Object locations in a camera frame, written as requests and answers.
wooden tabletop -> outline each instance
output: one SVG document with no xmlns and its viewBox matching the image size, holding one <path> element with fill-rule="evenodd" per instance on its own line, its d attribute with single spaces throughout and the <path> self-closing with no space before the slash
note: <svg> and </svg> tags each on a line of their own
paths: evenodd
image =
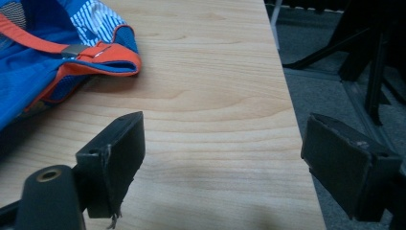
<svg viewBox="0 0 406 230">
<path fill-rule="evenodd" d="M 144 111 L 146 158 L 116 229 L 324 229 L 263 0 L 104 2 L 134 27 L 141 74 L 93 78 L 18 124 L 0 205 L 31 173 L 75 166 L 115 118 Z"/>
</svg>

light wood surface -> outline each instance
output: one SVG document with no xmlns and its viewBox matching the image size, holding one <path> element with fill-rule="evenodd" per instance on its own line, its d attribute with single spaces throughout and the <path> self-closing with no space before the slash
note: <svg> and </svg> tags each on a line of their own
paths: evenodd
<svg viewBox="0 0 406 230">
<path fill-rule="evenodd" d="M 263 1 L 104 2 L 135 28 L 142 73 L 94 78 L 24 122 L 0 161 L 0 205 L 142 110 L 147 155 L 116 229 L 324 229 Z M 86 219 L 88 229 L 109 223 Z"/>
</svg>

bag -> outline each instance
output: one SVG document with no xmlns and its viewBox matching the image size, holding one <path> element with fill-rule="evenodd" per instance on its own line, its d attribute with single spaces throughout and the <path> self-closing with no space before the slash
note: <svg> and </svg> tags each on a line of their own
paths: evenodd
<svg viewBox="0 0 406 230">
<path fill-rule="evenodd" d="M 99 0 L 0 0 L 0 130 L 61 103 L 90 75 L 140 68 L 131 27 Z"/>
</svg>

wood grain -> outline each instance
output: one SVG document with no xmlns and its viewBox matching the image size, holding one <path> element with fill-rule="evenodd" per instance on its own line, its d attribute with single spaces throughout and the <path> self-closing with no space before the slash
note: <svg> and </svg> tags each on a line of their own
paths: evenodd
<svg viewBox="0 0 406 230">
<path fill-rule="evenodd" d="M 74 166 L 105 126 L 142 110 L 147 155 L 117 229 L 324 229 L 263 1 L 104 2 L 135 28 L 141 74 L 93 78 L 18 124 L 0 205 L 29 174 Z"/>
</svg>

blue fabric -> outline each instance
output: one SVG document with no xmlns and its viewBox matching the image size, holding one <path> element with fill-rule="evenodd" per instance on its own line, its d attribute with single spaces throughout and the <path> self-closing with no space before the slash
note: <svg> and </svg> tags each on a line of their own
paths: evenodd
<svg viewBox="0 0 406 230">
<path fill-rule="evenodd" d="M 62 44 L 94 45 L 113 42 L 113 32 L 126 25 L 115 12 L 98 0 L 0 0 L 0 7 L 21 2 L 27 20 L 26 30 L 45 40 Z M 121 27 L 114 42 L 138 52 L 132 30 Z M 0 50 L 0 130 L 19 116 L 24 108 L 55 78 L 58 67 L 74 62 L 108 72 L 133 72 L 133 63 L 112 61 L 93 64 L 63 59 L 11 43 Z M 64 98 L 87 76 L 68 76 L 54 91 L 53 100 Z"/>
</svg>

